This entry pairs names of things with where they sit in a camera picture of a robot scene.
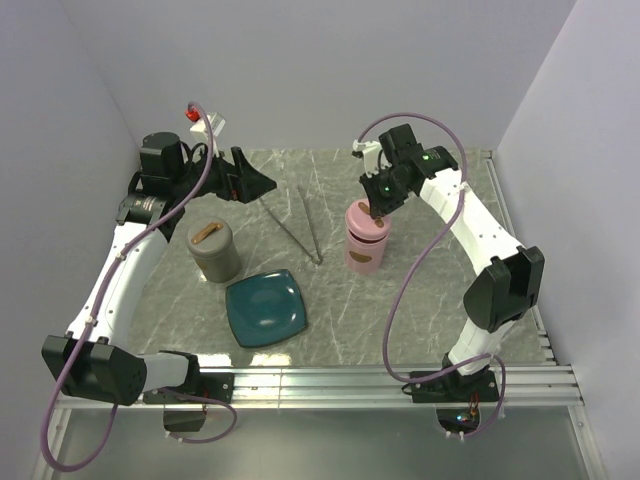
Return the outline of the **pink lid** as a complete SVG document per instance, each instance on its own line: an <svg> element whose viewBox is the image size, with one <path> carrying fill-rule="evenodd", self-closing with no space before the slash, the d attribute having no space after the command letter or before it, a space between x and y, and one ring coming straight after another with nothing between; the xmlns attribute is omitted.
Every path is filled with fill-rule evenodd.
<svg viewBox="0 0 640 480"><path fill-rule="evenodd" d="M369 201L366 198L356 200L348 207L345 222L351 236L363 244L376 244L386 240L392 225L390 216L371 216Z"/></svg>

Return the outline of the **pink canister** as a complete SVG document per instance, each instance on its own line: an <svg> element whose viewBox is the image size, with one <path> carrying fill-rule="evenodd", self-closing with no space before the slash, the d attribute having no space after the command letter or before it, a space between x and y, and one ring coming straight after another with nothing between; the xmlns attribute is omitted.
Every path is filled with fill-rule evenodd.
<svg viewBox="0 0 640 480"><path fill-rule="evenodd" d="M361 242L348 237L345 243L344 260L348 268L359 274L374 273L381 265L386 240L374 243Z"/></svg>

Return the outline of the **grey steel lid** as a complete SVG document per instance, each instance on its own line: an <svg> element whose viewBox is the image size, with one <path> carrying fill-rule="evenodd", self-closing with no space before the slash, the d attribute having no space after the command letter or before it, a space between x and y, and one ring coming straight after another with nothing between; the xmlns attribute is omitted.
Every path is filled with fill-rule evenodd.
<svg viewBox="0 0 640 480"><path fill-rule="evenodd" d="M233 245L233 232L221 218L198 218L187 230L186 243L194 257L211 259L224 254Z"/></svg>

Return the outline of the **metal food tongs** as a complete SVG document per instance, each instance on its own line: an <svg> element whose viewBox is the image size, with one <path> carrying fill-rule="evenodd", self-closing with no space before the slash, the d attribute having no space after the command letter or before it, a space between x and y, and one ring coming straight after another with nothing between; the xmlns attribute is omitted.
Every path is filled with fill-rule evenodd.
<svg viewBox="0 0 640 480"><path fill-rule="evenodd" d="M324 263L324 256L312 218L308 194L301 185L296 185L295 191L297 194L297 203L291 200L288 212L284 216L274 212L271 206L263 199L259 200L259 205L288 240L291 241L313 265L320 266Z"/></svg>

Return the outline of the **grey steel canister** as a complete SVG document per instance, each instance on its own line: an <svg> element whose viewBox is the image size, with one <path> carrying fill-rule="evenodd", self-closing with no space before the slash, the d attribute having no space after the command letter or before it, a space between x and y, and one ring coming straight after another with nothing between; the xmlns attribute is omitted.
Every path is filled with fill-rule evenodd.
<svg viewBox="0 0 640 480"><path fill-rule="evenodd" d="M211 248L190 245L190 253L210 282L226 283L234 279L241 270L241 260L233 242Z"/></svg>

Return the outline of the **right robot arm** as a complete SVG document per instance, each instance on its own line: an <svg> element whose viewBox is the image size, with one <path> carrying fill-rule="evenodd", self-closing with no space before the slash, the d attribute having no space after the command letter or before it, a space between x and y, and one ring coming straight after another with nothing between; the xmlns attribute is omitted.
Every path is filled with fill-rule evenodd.
<svg viewBox="0 0 640 480"><path fill-rule="evenodd" d="M377 219L402 207L411 195L431 207L461 245L476 275L463 296L467 320L440 372L444 393L466 398L493 360L503 337L538 301L545 258L506 231L468 183L468 161L445 147L425 148L410 125L382 133L377 140L358 137L353 156L364 172L359 181L370 215Z"/></svg>

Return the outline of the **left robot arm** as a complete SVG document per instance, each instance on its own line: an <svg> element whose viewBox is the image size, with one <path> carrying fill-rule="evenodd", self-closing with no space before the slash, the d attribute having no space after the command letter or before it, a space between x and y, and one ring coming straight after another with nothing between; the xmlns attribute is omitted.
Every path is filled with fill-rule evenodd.
<svg viewBox="0 0 640 480"><path fill-rule="evenodd" d="M69 397L131 405L148 391L167 388L180 402L196 399L203 379L196 355L125 350L133 314L152 272L185 213L185 197L214 194L243 204L277 187L239 147L208 160L205 142L189 147L172 132L147 135L140 169L121 201L111 249L82 311L62 336L50 335L42 357Z"/></svg>

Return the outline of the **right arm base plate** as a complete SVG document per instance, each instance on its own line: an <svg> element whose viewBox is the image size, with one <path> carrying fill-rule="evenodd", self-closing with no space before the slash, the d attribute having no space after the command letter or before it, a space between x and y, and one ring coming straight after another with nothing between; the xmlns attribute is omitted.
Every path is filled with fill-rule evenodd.
<svg viewBox="0 0 640 480"><path fill-rule="evenodd" d="M407 383L401 391L413 403L497 402L500 397L496 377L487 367L468 376L454 371L429 383Z"/></svg>

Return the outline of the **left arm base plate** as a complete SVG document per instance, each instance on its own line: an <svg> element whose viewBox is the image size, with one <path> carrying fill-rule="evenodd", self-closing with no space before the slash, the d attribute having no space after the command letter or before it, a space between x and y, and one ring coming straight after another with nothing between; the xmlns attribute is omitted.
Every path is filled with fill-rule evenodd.
<svg viewBox="0 0 640 480"><path fill-rule="evenodd" d="M146 404L193 403L189 396L214 399L230 404L235 375L229 372L200 373L192 386L168 387L166 391L149 391L142 396Z"/></svg>

